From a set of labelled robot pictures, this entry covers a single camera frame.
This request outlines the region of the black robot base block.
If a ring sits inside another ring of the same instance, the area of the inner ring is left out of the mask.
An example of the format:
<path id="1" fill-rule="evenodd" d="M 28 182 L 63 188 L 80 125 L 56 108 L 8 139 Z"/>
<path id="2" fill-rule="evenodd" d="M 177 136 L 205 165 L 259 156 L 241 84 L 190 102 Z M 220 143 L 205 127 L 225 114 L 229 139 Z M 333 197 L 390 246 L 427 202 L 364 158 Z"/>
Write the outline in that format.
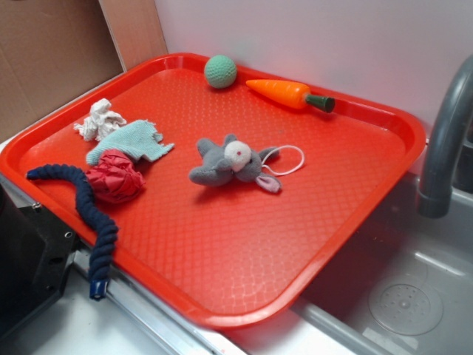
<path id="1" fill-rule="evenodd" d="M 1 189 L 1 338 L 64 294 L 76 233 L 49 209 L 18 207 Z"/>

